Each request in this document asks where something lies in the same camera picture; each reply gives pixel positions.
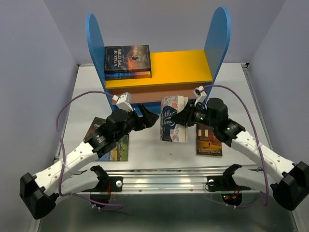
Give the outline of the A Tale of Two Cities book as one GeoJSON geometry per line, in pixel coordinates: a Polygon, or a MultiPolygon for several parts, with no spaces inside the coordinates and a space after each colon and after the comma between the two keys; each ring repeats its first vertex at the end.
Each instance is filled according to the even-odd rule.
{"type": "Polygon", "coordinates": [[[105,73],[150,72],[149,45],[125,45],[105,47],[105,73]]]}

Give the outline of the Jane Eyre blue book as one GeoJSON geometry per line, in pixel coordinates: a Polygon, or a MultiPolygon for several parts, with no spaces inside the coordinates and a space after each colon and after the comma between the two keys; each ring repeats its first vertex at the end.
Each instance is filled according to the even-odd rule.
{"type": "Polygon", "coordinates": [[[124,79],[141,79],[151,78],[152,74],[150,71],[145,72],[115,72],[105,74],[106,80],[124,80],[124,79]]]}

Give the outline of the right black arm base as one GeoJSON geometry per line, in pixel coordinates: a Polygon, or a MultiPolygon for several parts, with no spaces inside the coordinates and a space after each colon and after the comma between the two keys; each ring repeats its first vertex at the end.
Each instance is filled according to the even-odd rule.
{"type": "Polygon", "coordinates": [[[208,192],[221,192],[221,198],[228,206],[238,207],[242,203],[242,191],[251,190],[249,187],[239,186],[232,177],[211,175],[207,177],[204,189],[208,192]]]}

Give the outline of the Little Women book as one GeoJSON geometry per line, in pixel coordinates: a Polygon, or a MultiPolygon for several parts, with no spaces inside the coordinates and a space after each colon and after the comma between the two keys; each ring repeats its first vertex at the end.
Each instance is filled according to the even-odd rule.
{"type": "Polygon", "coordinates": [[[160,140],[174,143],[187,143],[187,129],[176,124],[171,117],[178,114],[188,103],[188,97],[174,95],[161,100],[160,140]]]}

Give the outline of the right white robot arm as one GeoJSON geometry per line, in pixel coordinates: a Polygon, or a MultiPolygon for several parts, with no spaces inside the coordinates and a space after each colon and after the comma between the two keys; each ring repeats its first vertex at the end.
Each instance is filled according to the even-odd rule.
{"type": "Polygon", "coordinates": [[[290,211],[308,196],[309,166],[302,161],[294,163],[260,143],[257,136],[252,136],[229,118],[227,106],[221,99],[209,99],[204,109],[188,103],[171,119],[186,127],[204,125],[212,128],[219,141],[262,168],[257,172],[233,164],[222,175],[208,177],[208,191],[254,189],[272,196],[281,207],[290,211]]]}

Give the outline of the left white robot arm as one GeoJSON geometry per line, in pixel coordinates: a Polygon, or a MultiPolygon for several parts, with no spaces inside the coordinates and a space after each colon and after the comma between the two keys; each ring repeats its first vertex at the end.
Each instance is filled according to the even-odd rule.
{"type": "Polygon", "coordinates": [[[111,181],[106,171],[97,165],[81,174],[83,177],[94,174],[90,180],[83,180],[76,186],[69,185],[69,189],[62,192],[65,184],[72,182],[73,174],[113,150],[124,136],[132,131],[151,128],[159,119],[157,114],[150,112],[143,104],[139,104],[138,108],[141,116],[134,110],[113,111],[105,123],[68,155],[63,155],[62,159],[41,172],[34,175],[26,173],[20,178],[19,195],[34,219],[48,215],[55,208],[56,200],[60,196],[77,196],[79,192],[88,189],[110,193],[116,188],[115,181],[111,181]]]}

